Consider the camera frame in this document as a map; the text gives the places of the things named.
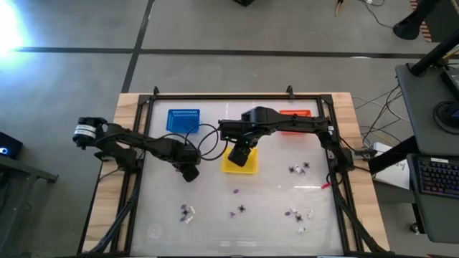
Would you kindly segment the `white paper box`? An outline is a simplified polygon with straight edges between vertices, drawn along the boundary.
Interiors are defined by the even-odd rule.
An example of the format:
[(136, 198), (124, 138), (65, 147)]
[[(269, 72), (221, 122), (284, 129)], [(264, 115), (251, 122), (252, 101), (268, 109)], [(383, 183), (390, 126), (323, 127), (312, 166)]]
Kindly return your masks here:
[(391, 186), (410, 190), (410, 168), (407, 160), (400, 161), (378, 172), (374, 179)]

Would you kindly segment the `red white striped mat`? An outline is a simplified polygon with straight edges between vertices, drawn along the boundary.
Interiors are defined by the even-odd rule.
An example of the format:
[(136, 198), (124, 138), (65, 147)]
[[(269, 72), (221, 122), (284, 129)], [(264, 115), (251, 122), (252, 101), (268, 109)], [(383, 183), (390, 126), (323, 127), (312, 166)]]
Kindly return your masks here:
[[(410, 7), (414, 11), (418, 7), (420, 0), (410, 0)], [(420, 33), (426, 42), (432, 43), (432, 35), (427, 24), (423, 21), (420, 25)]]

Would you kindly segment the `backlit black keyboard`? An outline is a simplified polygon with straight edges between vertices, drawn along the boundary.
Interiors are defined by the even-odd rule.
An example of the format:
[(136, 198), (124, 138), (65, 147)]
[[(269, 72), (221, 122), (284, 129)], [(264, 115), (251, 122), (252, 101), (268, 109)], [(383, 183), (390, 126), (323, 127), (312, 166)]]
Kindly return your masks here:
[(417, 165), (421, 193), (459, 199), (459, 160), (420, 157)]

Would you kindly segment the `grey metal stand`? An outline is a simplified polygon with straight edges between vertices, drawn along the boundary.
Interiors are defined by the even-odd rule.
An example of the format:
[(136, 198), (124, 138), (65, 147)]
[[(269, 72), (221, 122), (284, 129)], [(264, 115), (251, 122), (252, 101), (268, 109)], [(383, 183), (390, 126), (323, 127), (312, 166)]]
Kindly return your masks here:
[(56, 183), (58, 175), (0, 156), (0, 258), (15, 234), (19, 217), (38, 179)]

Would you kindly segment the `orange plastic basket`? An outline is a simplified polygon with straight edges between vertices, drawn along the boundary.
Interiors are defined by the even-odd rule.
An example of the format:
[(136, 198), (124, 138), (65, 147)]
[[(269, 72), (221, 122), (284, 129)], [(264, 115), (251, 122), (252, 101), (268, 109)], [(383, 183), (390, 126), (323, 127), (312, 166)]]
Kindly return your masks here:
[[(312, 113), (310, 110), (280, 110), (279, 113), (281, 115), (297, 115), (301, 117), (311, 117)], [(281, 131), (280, 132), (282, 135), (295, 135), (296, 132), (287, 132), (287, 131)]]

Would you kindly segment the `black stand foot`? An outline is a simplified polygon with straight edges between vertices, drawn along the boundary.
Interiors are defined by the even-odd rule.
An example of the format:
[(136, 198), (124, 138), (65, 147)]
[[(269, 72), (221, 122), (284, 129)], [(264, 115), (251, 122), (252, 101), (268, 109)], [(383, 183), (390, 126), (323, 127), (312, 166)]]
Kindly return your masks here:
[(414, 40), (420, 33), (424, 20), (433, 12), (440, 0), (409, 0), (412, 12), (396, 23), (392, 31), (405, 40)]

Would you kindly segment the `black stand pole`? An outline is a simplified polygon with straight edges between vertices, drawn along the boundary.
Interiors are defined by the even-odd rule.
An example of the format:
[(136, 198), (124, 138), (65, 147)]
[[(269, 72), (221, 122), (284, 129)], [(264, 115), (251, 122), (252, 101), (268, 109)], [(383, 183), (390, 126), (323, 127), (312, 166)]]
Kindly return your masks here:
[(442, 41), (431, 52), (425, 55), (420, 61), (410, 67), (410, 72), (414, 76), (420, 76), (432, 66), (436, 61), (445, 56), (450, 50), (459, 44), (459, 29), (454, 31), (447, 39)]

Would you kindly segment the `black round monitor base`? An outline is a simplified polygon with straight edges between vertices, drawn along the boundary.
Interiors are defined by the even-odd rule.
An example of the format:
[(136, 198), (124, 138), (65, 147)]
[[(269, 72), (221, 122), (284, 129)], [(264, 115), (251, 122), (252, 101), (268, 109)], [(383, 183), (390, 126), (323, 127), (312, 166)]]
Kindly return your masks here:
[(452, 135), (459, 135), (459, 102), (438, 103), (434, 107), (433, 118), (441, 130)]

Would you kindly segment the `black stand leg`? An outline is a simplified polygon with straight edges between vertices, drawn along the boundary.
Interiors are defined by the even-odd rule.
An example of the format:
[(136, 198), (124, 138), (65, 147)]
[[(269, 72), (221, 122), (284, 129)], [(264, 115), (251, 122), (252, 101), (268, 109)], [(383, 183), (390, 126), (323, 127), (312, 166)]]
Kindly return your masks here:
[(418, 152), (419, 148), (417, 146), (416, 138), (412, 136), (388, 151), (372, 158), (368, 162), (370, 173), (374, 175), (400, 161), (403, 161), (408, 154)]

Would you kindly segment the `yellow plastic basket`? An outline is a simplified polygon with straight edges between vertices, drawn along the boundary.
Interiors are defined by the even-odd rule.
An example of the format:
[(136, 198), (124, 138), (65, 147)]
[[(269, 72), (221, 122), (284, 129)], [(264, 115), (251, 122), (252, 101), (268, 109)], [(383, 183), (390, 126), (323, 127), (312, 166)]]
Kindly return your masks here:
[(228, 147), (223, 155), (222, 171), (224, 173), (256, 174), (258, 172), (258, 149), (253, 148), (244, 166), (238, 166), (228, 159), (233, 147)]

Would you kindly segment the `grey desk top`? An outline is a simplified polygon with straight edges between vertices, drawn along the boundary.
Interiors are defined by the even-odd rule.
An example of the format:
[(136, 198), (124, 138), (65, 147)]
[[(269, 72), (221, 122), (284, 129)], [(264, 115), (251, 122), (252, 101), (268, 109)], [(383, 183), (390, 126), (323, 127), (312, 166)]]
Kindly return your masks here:
[(395, 72), (419, 151), (431, 156), (459, 156), (459, 135), (442, 130), (433, 117), (438, 103), (455, 99), (440, 78), (443, 71), (430, 68), (417, 77), (407, 65), (398, 65)]

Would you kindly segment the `blue plastic basket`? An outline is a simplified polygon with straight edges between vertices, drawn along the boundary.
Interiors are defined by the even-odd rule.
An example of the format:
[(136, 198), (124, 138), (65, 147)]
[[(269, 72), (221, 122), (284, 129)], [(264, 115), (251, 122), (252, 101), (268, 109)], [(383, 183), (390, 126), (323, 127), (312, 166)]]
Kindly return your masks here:
[(170, 109), (166, 129), (172, 133), (197, 133), (199, 122), (200, 109)]

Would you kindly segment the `grey cart table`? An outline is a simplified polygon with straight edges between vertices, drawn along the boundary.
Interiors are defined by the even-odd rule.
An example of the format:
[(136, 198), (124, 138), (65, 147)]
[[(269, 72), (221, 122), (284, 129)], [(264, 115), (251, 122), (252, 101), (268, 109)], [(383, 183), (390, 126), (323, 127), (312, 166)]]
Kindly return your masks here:
[(459, 244), (459, 199), (420, 192), (417, 172), (417, 162), (420, 157), (454, 160), (459, 160), (459, 158), (452, 156), (435, 157), (420, 154), (409, 154), (407, 156), (415, 204), (420, 213), (420, 220), (424, 232), (432, 242)]

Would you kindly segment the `black device with blue light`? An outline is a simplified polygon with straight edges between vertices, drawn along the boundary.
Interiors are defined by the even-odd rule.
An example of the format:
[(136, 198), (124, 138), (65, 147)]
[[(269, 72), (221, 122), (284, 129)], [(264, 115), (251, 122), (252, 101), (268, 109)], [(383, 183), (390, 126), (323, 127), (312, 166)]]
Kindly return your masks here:
[(3, 132), (0, 132), (0, 156), (16, 159), (23, 143)]

